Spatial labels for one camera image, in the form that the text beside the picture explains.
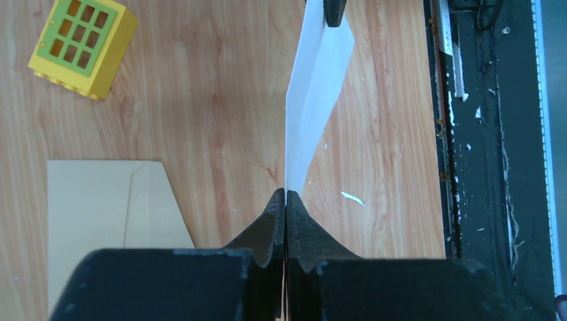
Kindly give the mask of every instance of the green window piece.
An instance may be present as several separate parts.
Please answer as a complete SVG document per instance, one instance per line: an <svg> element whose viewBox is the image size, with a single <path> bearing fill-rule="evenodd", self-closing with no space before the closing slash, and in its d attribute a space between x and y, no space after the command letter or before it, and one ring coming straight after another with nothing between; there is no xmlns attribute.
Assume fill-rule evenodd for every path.
<svg viewBox="0 0 567 321"><path fill-rule="evenodd" d="M56 0L37 55L89 77L116 11L93 0Z"/></svg>

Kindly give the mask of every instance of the cardboard piece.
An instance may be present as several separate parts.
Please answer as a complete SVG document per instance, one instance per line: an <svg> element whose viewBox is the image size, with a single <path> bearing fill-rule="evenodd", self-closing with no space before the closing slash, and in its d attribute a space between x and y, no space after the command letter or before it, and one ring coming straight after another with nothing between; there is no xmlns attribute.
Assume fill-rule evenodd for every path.
<svg viewBox="0 0 567 321"><path fill-rule="evenodd" d="M339 97L354 48L343 15L328 27L323 0L307 1L298 52L286 96L286 190L300 195L325 125Z"/></svg>
<svg viewBox="0 0 567 321"><path fill-rule="evenodd" d="M47 212L49 311L91 251L194 248L158 162L49 160Z"/></svg>

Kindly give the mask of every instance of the black clamp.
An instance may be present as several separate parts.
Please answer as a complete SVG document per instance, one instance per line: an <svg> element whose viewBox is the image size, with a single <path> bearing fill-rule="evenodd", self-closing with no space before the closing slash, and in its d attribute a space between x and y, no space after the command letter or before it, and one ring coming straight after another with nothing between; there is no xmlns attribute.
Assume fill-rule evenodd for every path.
<svg viewBox="0 0 567 321"><path fill-rule="evenodd" d="M327 21L329 27L335 28L340 26L345 6L346 0L323 0L325 21Z"/></svg>

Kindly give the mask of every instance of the yellow toy block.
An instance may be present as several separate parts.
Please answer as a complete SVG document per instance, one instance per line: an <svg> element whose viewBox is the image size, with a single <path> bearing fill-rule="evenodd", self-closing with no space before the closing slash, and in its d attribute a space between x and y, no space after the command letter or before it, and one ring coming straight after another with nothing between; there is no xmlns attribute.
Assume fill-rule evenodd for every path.
<svg viewBox="0 0 567 321"><path fill-rule="evenodd" d="M111 0L55 0L27 66L81 95L105 98L137 26L132 12Z"/></svg>

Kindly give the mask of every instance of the wooden table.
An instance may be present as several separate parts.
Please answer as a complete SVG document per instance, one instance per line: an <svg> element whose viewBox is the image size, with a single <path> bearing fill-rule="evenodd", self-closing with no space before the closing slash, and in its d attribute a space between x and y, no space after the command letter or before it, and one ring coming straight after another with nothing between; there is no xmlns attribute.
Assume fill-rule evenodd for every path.
<svg viewBox="0 0 567 321"><path fill-rule="evenodd" d="M47 318L47 159L162 161L198 247L236 236L284 185L303 0L127 0L140 25L101 101L27 69L52 3L8 0L0 10L6 321ZM360 255L443 257L422 1L349 1L347 16L357 44L303 200Z"/></svg>

